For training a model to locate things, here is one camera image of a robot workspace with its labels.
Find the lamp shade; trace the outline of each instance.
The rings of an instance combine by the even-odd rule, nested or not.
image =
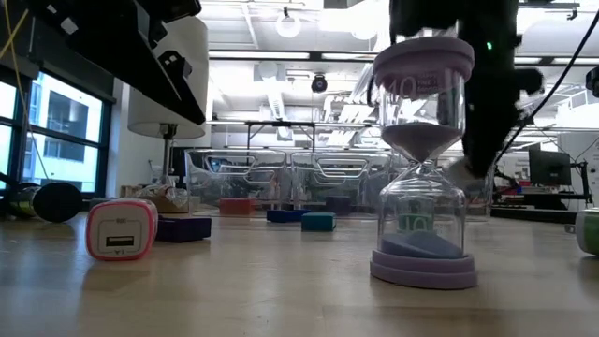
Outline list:
[[[187,17],[167,25],[168,34],[154,50],[155,55],[176,51],[192,67],[187,83],[202,111],[206,111],[208,96],[208,29],[195,17]],[[205,125],[194,124],[177,113],[152,101],[131,88],[127,127],[131,132],[162,138],[160,125],[177,125],[175,139],[194,139],[204,136]]]

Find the plastic bin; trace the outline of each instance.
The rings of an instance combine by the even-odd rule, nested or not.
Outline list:
[[[291,154],[294,208],[375,219],[390,161],[389,154]]]
[[[284,152],[188,150],[187,190],[193,215],[266,217],[281,208]]]

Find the yellow cable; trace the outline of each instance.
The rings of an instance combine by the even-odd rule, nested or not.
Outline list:
[[[27,101],[25,101],[25,94],[24,94],[24,91],[23,91],[22,85],[21,85],[21,73],[19,72],[19,63],[17,62],[17,53],[15,52],[15,46],[14,46],[14,43],[12,42],[14,40],[14,37],[19,32],[19,29],[21,28],[21,24],[24,21],[25,17],[27,16],[28,12],[29,12],[28,9],[26,9],[24,11],[24,13],[21,15],[21,19],[19,20],[19,22],[17,23],[17,25],[15,26],[15,29],[13,31],[12,28],[10,28],[10,14],[8,13],[8,0],[5,0],[5,2],[4,2],[4,13],[7,18],[7,30],[8,30],[8,34],[10,35],[10,38],[8,39],[8,42],[7,42],[7,46],[10,46],[10,52],[12,53],[12,64],[15,68],[15,74],[17,77],[17,87],[19,88],[19,96],[21,97],[22,110],[23,110],[23,114],[25,115],[23,130],[25,130],[25,132],[27,132],[27,130],[29,130],[29,133],[31,134],[31,143],[32,143],[34,149],[36,150],[37,158],[39,159],[39,164],[41,165],[41,168],[44,171],[44,176],[46,177],[47,180],[49,180],[50,178],[48,177],[48,173],[46,172],[46,167],[44,166],[44,162],[42,161],[41,155],[39,154],[39,150],[37,149],[37,141],[36,141],[36,138],[34,137],[34,130],[31,128],[31,125],[29,124],[29,109],[27,108]],[[2,50],[2,52],[0,52],[0,59],[2,58],[2,56],[4,56],[4,52],[5,52],[4,49]]]
[[[12,46],[12,40],[15,39],[17,32],[19,32],[19,29],[21,29],[21,25],[23,22],[25,22],[25,18],[27,18],[27,14],[29,14],[29,9],[26,9],[22,13],[21,18],[19,19],[19,22],[17,22],[17,25],[15,26],[15,30],[12,32],[12,34],[10,34],[10,31],[8,31],[8,33],[10,34],[10,37],[8,38],[8,41],[4,45],[4,47],[2,47],[2,50],[0,51],[0,59],[4,57],[4,54],[5,54],[5,52],[7,52],[8,47]]]

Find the red block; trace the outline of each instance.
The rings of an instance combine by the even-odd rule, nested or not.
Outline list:
[[[255,201],[250,198],[220,198],[219,209],[222,215],[250,215],[254,212]]]

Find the wooden table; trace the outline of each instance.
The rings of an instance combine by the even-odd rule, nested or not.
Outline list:
[[[82,222],[0,224],[0,336],[599,336],[599,260],[558,225],[469,225],[480,286],[434,291],[371,278],[373,221],[215,220],[133,262],[89,258]]]

